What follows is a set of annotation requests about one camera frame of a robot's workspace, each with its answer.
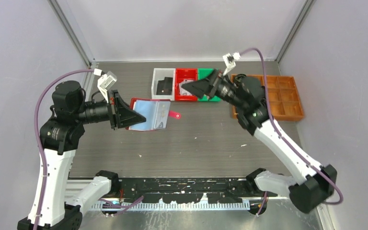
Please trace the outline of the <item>red card holder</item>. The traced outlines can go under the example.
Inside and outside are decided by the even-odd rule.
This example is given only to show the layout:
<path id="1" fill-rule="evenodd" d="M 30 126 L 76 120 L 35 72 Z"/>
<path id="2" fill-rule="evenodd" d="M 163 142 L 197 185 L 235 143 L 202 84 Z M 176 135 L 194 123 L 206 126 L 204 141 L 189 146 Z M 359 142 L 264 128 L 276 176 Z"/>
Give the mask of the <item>red card holder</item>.
<path id="1" fill-rule="evenodd" d="M 146 118 L 145 122 L 127 127 L 133 131 L 154 131 L 166 129 L 168 118 L 180 119 L 181 114 L 170 109 L 168 99 L 132 98 L 130 108 Z"/>

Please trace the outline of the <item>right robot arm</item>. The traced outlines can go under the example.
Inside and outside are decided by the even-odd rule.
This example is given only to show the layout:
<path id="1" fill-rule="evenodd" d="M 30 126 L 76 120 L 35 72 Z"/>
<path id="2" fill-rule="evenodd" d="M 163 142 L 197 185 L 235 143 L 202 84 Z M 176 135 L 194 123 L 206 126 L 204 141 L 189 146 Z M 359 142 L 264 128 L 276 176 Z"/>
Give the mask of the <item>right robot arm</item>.
<path id="1" fill-rule="evenodd" d="M 308 214 L 334 192 L 341 193 L 336 187 L 337 170 L 316 161 L 280 128 L 270 111 L 267 89 L 257 78 L 244 76 L 230 81 L 215 69 L 204 79 L 182 84 L 182 88 L 198 98 L 216 96 L 233 105 L 240 126 L 265 144 L 291 173 L 254 171 L 247 183 L 251 196 L 270 192 L 288 197 L 296 209 Z"/>

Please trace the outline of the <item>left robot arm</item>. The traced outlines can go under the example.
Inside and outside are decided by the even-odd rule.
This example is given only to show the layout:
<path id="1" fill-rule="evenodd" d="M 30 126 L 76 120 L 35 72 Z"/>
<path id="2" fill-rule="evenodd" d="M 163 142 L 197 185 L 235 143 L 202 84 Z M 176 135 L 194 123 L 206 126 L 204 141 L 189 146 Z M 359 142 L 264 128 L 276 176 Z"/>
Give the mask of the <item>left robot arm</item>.
<path id="1" fill-rule="evenodd" d="M 40 172 L 35 199 L 29 215 L 18 222 L 18 229 L 77 230 L 85 213 L 100 198 L 121 194 L 118 174 L 101 170 L 75 196 L 65 198 L 85 124 L 109 122 L 112 129 L 121 129 L 146 121 L 116 90 L 110 90 L 108 98 L 100 102 L 88 102 L 85 98 L 85 90 L 77 81 L 65 81 L 55 87 L 52 115 L 37 128 Z"/>

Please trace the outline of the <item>white card in red bin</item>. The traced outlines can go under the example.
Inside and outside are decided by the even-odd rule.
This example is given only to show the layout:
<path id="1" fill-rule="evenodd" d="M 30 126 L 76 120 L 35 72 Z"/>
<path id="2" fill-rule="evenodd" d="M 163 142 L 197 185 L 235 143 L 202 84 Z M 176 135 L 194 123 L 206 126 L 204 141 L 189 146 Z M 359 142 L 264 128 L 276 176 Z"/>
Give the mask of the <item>white card in red bin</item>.
<path id="1" fill-rule="evenodd" d="M 181 96 L 191 96 L 192 94 L 183 88 L 184 82 L 179 84 L 179 94 Z"/>

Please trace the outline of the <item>black card in white bin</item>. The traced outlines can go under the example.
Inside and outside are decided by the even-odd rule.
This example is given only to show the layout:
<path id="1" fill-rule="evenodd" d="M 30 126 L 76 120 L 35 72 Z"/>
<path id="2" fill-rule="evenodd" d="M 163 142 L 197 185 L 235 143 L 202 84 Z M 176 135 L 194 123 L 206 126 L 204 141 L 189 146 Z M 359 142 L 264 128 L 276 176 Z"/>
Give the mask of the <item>black card in white bin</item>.
<path id="1" fill-rule="evenodd" d="M 164 79 L 157 81 L 156 95 L 172 95 L 173 92 L 173 78 L 164 77 Z"/>

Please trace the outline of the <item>green plastic bin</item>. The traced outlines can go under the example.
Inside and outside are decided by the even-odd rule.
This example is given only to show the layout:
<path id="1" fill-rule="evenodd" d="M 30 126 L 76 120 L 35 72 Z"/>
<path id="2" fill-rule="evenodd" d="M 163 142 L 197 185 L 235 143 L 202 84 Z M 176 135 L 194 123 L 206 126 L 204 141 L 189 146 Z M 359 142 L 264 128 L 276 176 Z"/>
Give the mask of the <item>green plastic bin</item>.
<path id="1" fill-rule="evenodd" d="M 212 73 L 214 69 L 210 68 L 199 68 L 198 69 L 198 80 L 206 78 L 208 75 Z M 198 98 L 198 102 L 219 102 L 221 99 L 217 96 L 213 97 L 212 99 L 208 99 L 206 95 L 202 98 Z"/>

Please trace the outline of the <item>red plastic bin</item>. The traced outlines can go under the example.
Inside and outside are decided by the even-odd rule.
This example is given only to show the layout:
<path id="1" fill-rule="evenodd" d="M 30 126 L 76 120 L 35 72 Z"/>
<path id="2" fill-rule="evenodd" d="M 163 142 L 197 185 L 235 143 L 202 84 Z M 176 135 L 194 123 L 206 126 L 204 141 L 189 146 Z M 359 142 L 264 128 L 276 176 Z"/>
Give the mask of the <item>red plastic bin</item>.
<path id="1" fill-rule="evenodd" d="M 181 96 L 179 94 L 179 84 L 181 82 L 191 82 L 198 80 L 198 70 L 197 69 L 176 69 L 175 70 L 175 93 L 174 100 L 178 102 L 195 102 L 197 101 L 197 97 L 194 95 L 191 96 Z"/>

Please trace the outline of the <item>rolled black belt top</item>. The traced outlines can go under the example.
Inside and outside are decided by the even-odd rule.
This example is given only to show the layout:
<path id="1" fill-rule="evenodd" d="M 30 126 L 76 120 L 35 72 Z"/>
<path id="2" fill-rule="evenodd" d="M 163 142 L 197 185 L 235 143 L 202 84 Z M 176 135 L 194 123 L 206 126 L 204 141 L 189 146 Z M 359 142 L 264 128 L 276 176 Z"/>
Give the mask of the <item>rolled black belt top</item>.
<path id="1" fill-rule="evenodd" d="M 233 81 L 234 82 L 240 82 L 242 79 L 244 79 L 245 77 L 247 77 L 246 74 L 237 74 L 233 77 Z"/>

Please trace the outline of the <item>white plastic bin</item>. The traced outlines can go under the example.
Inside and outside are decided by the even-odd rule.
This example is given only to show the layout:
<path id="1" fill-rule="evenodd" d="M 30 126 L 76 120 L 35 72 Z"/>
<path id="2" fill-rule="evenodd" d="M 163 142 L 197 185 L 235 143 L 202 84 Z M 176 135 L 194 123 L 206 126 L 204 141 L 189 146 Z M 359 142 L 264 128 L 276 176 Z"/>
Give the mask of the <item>white plastic bin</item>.
<path id="1" fill-rule="evenodd" d="M 174 101 L 175 68 L 154 68 L 151 85 L 151 98 Z"/>

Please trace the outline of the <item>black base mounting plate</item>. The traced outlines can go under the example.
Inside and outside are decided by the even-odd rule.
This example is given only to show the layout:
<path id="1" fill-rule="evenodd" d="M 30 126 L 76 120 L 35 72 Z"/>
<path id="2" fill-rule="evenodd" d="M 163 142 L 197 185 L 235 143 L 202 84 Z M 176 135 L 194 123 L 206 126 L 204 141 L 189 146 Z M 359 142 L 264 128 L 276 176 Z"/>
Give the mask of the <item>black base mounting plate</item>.
<path id="1" fill-rule="evenodd" d="M 203 196 L 210 204 L 240 203 L 243 198 L 263 197 L 264 193 L 246 178 L 240 177 L 156 177 L 121 178 L 119 190 L 103 198 L 122 199 L 132 203 L 143 197 L 142 203 L 155 204 L 160 201 L 170 204 L 199 203 Z"/>

